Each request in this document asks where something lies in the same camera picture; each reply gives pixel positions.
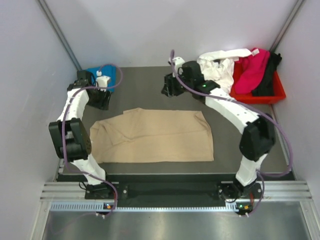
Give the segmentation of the beige t shirt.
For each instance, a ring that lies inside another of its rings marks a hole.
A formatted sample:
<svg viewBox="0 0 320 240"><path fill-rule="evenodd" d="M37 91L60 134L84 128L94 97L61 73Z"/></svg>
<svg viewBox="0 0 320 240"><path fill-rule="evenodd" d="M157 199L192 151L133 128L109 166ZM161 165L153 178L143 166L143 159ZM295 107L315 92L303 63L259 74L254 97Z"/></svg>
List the beige t shirt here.
<svg viewBox="0 0 320 240"><path fill-rule="evenodd" d="M201 111L134 108L90 128L97 163L212 162L212 130Z"/></svg>

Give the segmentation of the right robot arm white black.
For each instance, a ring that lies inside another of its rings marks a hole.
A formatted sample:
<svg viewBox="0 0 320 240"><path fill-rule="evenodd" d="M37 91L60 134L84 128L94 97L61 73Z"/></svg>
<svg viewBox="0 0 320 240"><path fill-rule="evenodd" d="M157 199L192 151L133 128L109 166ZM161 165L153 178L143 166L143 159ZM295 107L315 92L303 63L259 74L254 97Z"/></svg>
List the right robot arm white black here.
<svg viewBox="0 0 320 240"><path fill-rule="evenodd" d="M275 145L275 127L270 116L258 114L240 104L226 93L214 80L206 80L200 65L175 57L168 61L172 73L164 77L161 93L177 97L189 92L192 97L220 113L241 133L239 150L242 154L240 167L232 183L220 190L225 199L245 198L252 191L258 171Z"/></svg>

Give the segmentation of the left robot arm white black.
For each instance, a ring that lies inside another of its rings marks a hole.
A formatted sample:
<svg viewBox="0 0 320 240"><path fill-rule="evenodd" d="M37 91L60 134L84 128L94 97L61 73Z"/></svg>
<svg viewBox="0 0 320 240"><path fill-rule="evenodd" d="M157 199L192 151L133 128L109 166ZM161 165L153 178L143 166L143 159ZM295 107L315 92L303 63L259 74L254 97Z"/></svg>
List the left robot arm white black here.
<svg viewBox="0 0 320 240"><path fill-rule="evenodd" d="M101 70L77 72L77 79L67 88L67 99L59 118L51 122L48 130L57 156L73 172L82 174L87 182L79 186L85 190L86 199L115 199L117 194L108 175L95 160L93 145L82 122L86 106L107 110L111 92L108 90L110 76Z"/></svg>

